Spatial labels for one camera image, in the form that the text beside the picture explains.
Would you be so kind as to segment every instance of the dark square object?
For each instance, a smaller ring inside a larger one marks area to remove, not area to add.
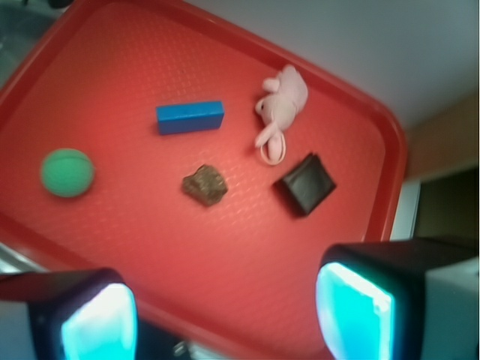
[[[303,216],[309,215],[337,187],[315,154],[309,154],[277,183]]]

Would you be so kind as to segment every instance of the pink stuffed toy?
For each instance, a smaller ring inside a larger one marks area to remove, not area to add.
[[[287,65],[274,79],[263,82],[263,89],[271,94],[256,103],[255,111],[262,116],[266,125],[255,139],[255,147],[260,148],[263,160],[270,165],[279,164],[287,152],[284,131],[305,106],[308,98],[307,84],[300,73]],[[268,157],[263,152],[267,144]]]

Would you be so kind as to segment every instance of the stone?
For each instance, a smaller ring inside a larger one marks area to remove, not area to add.
[[[205,206],[219,203],[228,191],[225,179],[210,165],[202,165],[193,175],[183,178],[181,188]]]

